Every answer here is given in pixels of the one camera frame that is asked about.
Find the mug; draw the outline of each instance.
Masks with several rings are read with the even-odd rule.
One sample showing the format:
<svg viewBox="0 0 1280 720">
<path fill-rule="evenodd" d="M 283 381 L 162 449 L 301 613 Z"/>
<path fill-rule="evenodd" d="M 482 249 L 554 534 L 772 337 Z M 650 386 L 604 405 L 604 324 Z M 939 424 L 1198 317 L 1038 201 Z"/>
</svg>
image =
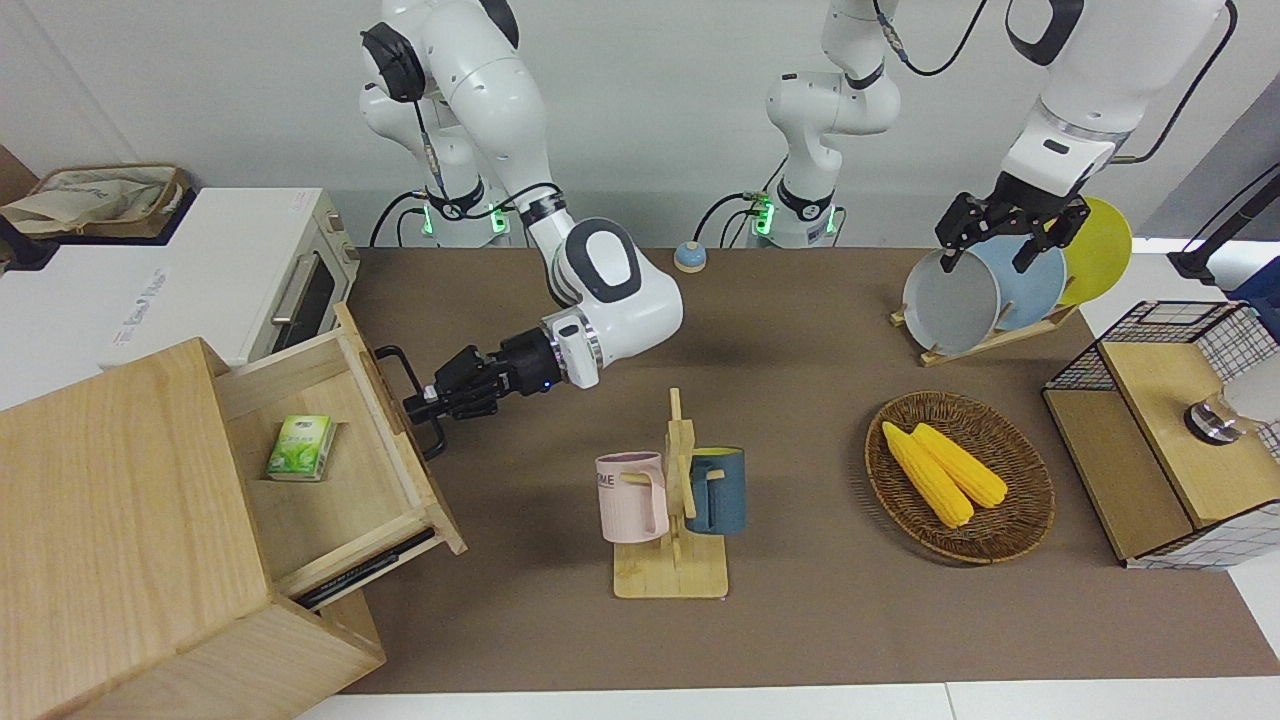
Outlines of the mug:
<svg viewBox="0 0 1280 720">
<path fill-rule="evenodd" d="M 746 528 L 746 456 L 741 447 L 698 447 L 689 471 L 696 518 L 691 532 L 731 536 Z"/>
<path fill-rule="evenodd" d="M 662 454 L 618 452 L 595 459 L 600 530 L 613 543 L 648 542 L 671 530 Z"/>
</svg>

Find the plate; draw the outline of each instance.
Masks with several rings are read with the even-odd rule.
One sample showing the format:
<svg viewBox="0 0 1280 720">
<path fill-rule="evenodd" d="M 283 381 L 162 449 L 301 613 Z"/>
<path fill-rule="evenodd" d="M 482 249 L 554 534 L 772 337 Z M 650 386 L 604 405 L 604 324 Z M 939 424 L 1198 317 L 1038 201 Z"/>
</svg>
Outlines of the plate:
<svg viewBox="0 0 1280 720">
<path fill-rule="evenodd" d="M 1079 305 L 1120 282 L 1133 256 L 1133 231 L 1124 214 L 1106 200 L 1085 197 L 1089 217 L 1066 246 L 1066 274 L 1071 284 L 1062 292 L 1062 305 Z"/>
<path fill-rule="evenodd" d="M 1027 237 L 1001 236 L 969 249 L 996 275 L 1001 301 L 1014 304 L 996 323 L 1000 331 L 1018 331 L 1041 322 L 1057 305 L 1066 287 L 1066 258 L 1061 247 L 1041 252 L 1025 273 L 1014 269 L 1014 256 L 1025 242 Z"/>
<path fill-rule="evenodd" d="M 965 252 L 951 273 L 934 250 L 911 268 L 902 318 L 915 342 L 940 355 L 960 355 L 987 340 L 1000 315 L 1000 286 L 987 264 Z"/>
<path fill-rule="evenodd" d="M 974 506 L 966 524 L 938 520 L 888 451 L 881 423 L 910 432 L 928 423 L 991 468 L 1009 486 L 992 509 Z M 1002 562 L 1034 550 L 1053 525 L 1053 483 L 1038 452 L 1012 423 L 987 405 L 950 392 L 924 391 L 884 405 L 872 420 L 865 445 L 867 475 L 877 500 L 920 544 L 975 565 Z"/>
</svg>

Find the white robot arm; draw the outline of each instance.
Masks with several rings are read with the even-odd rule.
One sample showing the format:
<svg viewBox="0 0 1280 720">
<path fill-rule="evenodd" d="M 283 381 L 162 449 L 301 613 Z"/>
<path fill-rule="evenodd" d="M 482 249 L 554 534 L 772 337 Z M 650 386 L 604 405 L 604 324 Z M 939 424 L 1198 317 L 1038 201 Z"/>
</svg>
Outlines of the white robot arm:
<svg viewBox="0 0 1280 720">
<path fill-rule="evenodd" d="M 897 0 L 884 0 L 888 13 Z M 768 188 L 773 218 L 765 240 L 780 247 L 817 242 L 835 211 L 844 158 L 829 135 L 876 135 L 897 119 L 901 96 L 884 74 L 884 37 L 872 0 L 832 0 L 822 50 L 842 72 L 787 73 L 769 88 L 769 120 L 787 138 L 781 179 Z"/>
<path fill-rule="evenodd" d="M 676 282 L 617 223 L 575 222 L 550 181 L 547 110 L 516 54 L 518 31 L 504 0 L 385 0 L 383 22 L 364 36 L 383 92 L 399 102 L 439 101 L 474 140 L 512 192 L 508 202 L 541 251 L 548 288 L 563 307 L 498 352 L 472 346 L 458 354 L 425 388 L 424 415 L 488 415 L 504 395 L 543 392 L 562 379 L 593 387 L 614 360 L 680 328 Z"/>
<path fill-rule="evenodd" d="M 447 227 L 435 227 L 435 223 L 428 225 L 435 228 L 433 237 L 438 246 L 484 247 L 506 233 L 506 223 L 498 223 L 494 218 L 462 218 L 465 214 L 477 215 L 472 213 L 477 208 L 503 213 L 495 208 L 507 193 L 500 184 L 483 174 L 471 137 L 448 108 L 431 102 L 422 113 L 428 133 L 435 138 L 430 154 L 422 141 L 413 108 L 392 100 L 374 82 L 360 91 L 360 114 L 371 131 L 404 147 L 417 161 L 422 183 L 417 195 L 424 199 L 422 211 L 434 210 L 438 219 L 448 220 Z M 430 184 L 436 172 L 444 187 L 467 188 L 466 192 L 445 202 L 445 199 L 431 192 Z"/>
<path fill-rule="evenodd" d="M 1037 42 L 1014 46 L 1047 65 L 1048 83 L 986 199 L 960 193 L 936 227 L 950 270 L 960 252 L 997 234 L 1029 234 L 1014 260 L 1066 247 L 1088 217 L 1079 195 L 1101 172 L 1208 35 L 1229 0 L 1051 0 Z M 1234 5 L 1230 8 L 1235 13 Z"/>
</svg>

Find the corn cob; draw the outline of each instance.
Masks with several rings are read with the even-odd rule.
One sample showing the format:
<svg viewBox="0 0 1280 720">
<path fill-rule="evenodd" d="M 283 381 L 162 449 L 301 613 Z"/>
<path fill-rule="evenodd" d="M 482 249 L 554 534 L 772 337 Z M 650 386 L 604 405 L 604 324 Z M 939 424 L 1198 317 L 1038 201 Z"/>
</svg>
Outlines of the corn cob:
<svg viewBox="0 0 1280 720">
<path fill-rule="evenodd" d="M 977 457 L 932 425 L 920 423 L 911 437 L 938 465 L 951 475 L 956 486 L 983 507 L 995 507 L 1005 501 L 1009 486 Z"/>
<path fill-rule="evenodd" d="M 948 528 L 959 528 L 973 518 L 973 503 L 960 492 L 947 471 L 924 451 L 911 436 L 893 423 L 884 423 L 884 439 L 888 451 L 902 466 L 916 492 L 929 503 L 933 514 Z"/>
</svg>

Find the pink mug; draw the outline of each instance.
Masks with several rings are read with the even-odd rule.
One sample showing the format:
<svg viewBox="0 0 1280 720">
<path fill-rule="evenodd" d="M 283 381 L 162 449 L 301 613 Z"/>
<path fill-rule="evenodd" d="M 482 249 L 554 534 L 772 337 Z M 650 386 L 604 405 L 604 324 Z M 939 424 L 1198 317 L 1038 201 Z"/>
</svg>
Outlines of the pink mug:
<svg viewBox="0 0 1280 720">
<path fill-rule="evenodd" d="M 614 543 L 646 542 L 671 529 L 667 484 L 658 452 L 618 452 L 595 459 L 600 529 Z"/>
</svg>

